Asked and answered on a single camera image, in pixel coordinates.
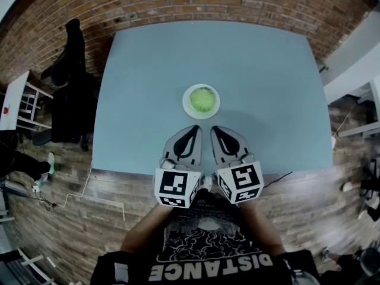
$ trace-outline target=green object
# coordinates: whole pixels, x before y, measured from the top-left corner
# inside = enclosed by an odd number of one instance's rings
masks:
[[[209,88],[201,87],[190,94],[192,107],[198,112],[208,112],[215,106],[215,94]]]

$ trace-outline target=floor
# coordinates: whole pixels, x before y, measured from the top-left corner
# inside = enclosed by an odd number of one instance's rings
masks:
[[[333,132],[354,103],[345,98],[329,107]],[[366,109],[355,106],[341,129],[365,121]],[[43,189],[46,199],[63,205],[67,193],[82,192],[91,163],[91,146],[89,152],[83,153],[75,144],[34,147],[25,141],[19,150],[40,160],[50,151],[55,153],[56,173]],[[348,253],[380,238],[378,224],[368,217],[357,219],[359,191],[340,191],[343,183],[360,181],[362,164],[379,153],[378,137],[338,139],[332,168],[294,172],[263,191],[259,202],[280,231],[288,251],[311,250],[322,273],[337,268],[331,261],[320,261],[323,247]],[[279,176],[266,176],[265,182]],[[31,186],[31,180],[22,173],[15,172],[11,177]],[[5,228],[9,238],[30,257],[42,254],[52,259],[56,268],[45,259],[38,265],[57,282],[88,284],[97,257],[118,250],[125,232],[155,203],[151,176],[92,170],[84,196],[70,196],[64,208],[47,211],[38,200],[10,196],[15,221]]]

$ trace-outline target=shoe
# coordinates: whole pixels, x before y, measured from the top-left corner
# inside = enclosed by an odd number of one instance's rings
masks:
[[[380,198],[375,197],[375,199],[372,199],[372,200],[366,202],[366,204],[368,207],[372,207],[373,209],[377,209],[379,207],[379,204],[380,204]]]
[[[328,260],[328,254],[330,253],[330,250],[328,250],[328,247],[325,247],[321,252],[321,259],[322,262],[325,262]]]
[[[43,187],[45,185],[46,180],[48,179],[48,174],[44,173],[41,174],[41,178],[39,180],[36,180],[35,183],[39,188]]]
[[[200,189],[207,189],[207,191],[210,192],[212,186],[213,186],[213,178],[211,176],[205,176],[200,186]]]
[[[360,209],[359,214],[357,215],[357,219],[360,220],[363,216],[367,215],[367,209],[369,206],[367,204],[362,205],[362,209]]]
[[[49,156],[47,157],[47,162],[49,163],[50,165],[50,170],[49,170],[49,174],[52,175],[54,174],[54,163],[55,163],[55,157],[54,157],[54,154],[53,152],[49,152]]]
[[[353,184],[351,182],[346,182],[344,183],[344,185],[342,186],[342,191],[343,192],[347,192],[349,190],[352,190],[354,188]]]

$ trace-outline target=black cable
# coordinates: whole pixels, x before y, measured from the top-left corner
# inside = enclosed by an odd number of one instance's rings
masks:
[[[36,194],[36,197],[24,197],[24,196],[21,196],[20,194],[17,194],[17,193],[11,192],[11,191],[7,191],[7,190],[0,189],[0,191],[4,192],[4,193],[9,193],[9,194],[16,195],[17,197],[29,198],[31,200],[36,200],[36,201],[43,202],[44,205],[45,205],[46,210],[48,210],[48,211],[50,211],[50,208],[54,208],[56,206],[56,204],[54,202],[50,202],[50,201],[46,200],[43,196],[41,196],[40,198],[38,198],[37,194]]]
[[[269,186],[272,185],[273,183],[276,183],[276,182],[282,180],[285,176],[288,176],[289,174],[292,174],[292,173],[293,173],[293,171],[291,171],[291,172],[289,172],[289,173],[286,173],[286,174],[283,175],[282,177],[280,177],[280,178],[278,178],[278,179],[276,179],[276,180],[270,182],[268,185],[264,186],[263,189],[269,187]]]

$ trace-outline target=cable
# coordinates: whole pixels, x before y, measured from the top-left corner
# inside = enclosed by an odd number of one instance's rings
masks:
[[[334,137],[337,135],[337,133],[338,133],[340,127],[343,126],[343,124],[346,122],[347,118],[348,118],[348,117],[350,116],[350,114],[351,114],[352,109],[353,109],[355,106],[356,106],[356,103],[353,104],[353,106],[351,107],[350,111],[348,112],[348,114],[347,114],[346,117],[343,119],[343,121],[342,121],[342,123],[340,124],[340,126],[339,126],[339,127],[337,128],[337,130],[335,131],[335,133],[334,133]]]
[[[3,190],[3,189],[0,189],[0,191],[5,192],[5,193],[9,193],[9,194],[16,195],[17,197],[23,197],[23,196],[18,195],[18,194],[14,193],[14,192],[11,192],[11,191],[6,191],[6,190]],[[48,200],[44,199],[43,197],[40,197],[40,198],[35,198],[35,197],[23,197],[23,198],[29,198],[29,199],[31,199],[31,200],[36,200],[36,201],[43,202],[44,205],[45,205],[46,210],[48,210],[48,211],[50,211],[51,208],[53,208],[53,207],[56,206],[55,203],[49,202]]]
[[[84,185],[84,188],[83,188],[83,192],[82,192],[82,194],[81,194],[81,195],[77,195],[77,194],[68,193],[68,194],[66,195],[66,201],[65,201],[65,204],[64,204],[64,205],[59,205],[59,204],[57,204],[58,206],[60,206],[60,207],[62,207],[62,208],[65,208],[66,205],[67,205],[67,200],[68,200],[69,195],[73,195],[73,196],[75,196],[75,197],[82,197],[82,196],[84,195],[84,191],[86,190],[86,187],[87,187],[87,184],[88,184],[88,180],[90,179],[90,175],[91,175],[91,171],[92,171],[92,169],[93,169],[93,161],[91,161],[90,171],[89,171],[88,176],[87,176],[87,179],[86,179],[86,181],[85,181],[85,185]]]
[[[292,173],[293,173],[293,171],[291,171],[291,172],[289,172],[289,173],[286,173],[286,174],[283,175],[282,177],[280,177],[280,178],[278,178],[278,179],[276,179],[276,180],[270,182],[268,185],[264,186],[263,189],[269,187],[269,186],[272,185],[273,183],[276,183],[276,182],[282,180],[285,176],[288,176],[289,174],[292,174]]]

